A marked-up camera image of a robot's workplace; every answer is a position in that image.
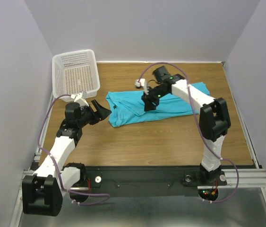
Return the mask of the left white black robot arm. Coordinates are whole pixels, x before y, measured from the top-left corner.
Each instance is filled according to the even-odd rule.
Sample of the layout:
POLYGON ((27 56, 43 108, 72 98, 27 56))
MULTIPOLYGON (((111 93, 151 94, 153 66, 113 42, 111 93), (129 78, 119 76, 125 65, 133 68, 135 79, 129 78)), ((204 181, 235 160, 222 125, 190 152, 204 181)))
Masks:
POLYGON ((85 201, 92 196, 91 179, 81 163, 66 164, 70 153, 81 139, 84 126, 94 125, 106 119, 111 110, 102 107, 96 100, 90 106, 84 99, 66 104, 65 118, 56 133, 54 144, 47 157, 32 175, 22 180, 22 206, 25 214, 57 216, 66 193, 78 194, 85 201), (74 192, 73 185, 87 185, 87 193, 74 192))

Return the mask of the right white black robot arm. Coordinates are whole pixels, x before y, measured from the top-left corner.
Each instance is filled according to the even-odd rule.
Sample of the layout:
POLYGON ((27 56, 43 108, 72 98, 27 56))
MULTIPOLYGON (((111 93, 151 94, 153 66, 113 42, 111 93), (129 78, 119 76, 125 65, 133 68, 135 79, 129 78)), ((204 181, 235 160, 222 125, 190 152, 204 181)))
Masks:
POLYGON ((222 144, 231 126, 226 101, 223 98, 213 98, 195 88, 185 73, 171 75, 165 66, 161 66, 153 71, 153 75, 156 87, 150 87, 142 77, 135 81, 135 87, 143 89, 141 99, 145 105, 144 111, 155 110, 160 99, 167 94, 175 95, 191 106, 204 143, 199 179, 203 184, 210 184, 221 174, 222 144))

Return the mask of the turquoise t-shirt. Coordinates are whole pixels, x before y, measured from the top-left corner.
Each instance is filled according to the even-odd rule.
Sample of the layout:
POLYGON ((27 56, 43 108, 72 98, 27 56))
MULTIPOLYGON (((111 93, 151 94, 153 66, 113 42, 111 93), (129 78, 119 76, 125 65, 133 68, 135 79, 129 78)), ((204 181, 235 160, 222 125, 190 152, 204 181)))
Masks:
POLYGON ((111 109, 109 122, 113 127, 158 121, 199 113, 203 105, 214 102, 203 82, 188 84, 185 79, 171 86, 171 92, 155 87, 146 95, 144 91, 108 92, 111 109))

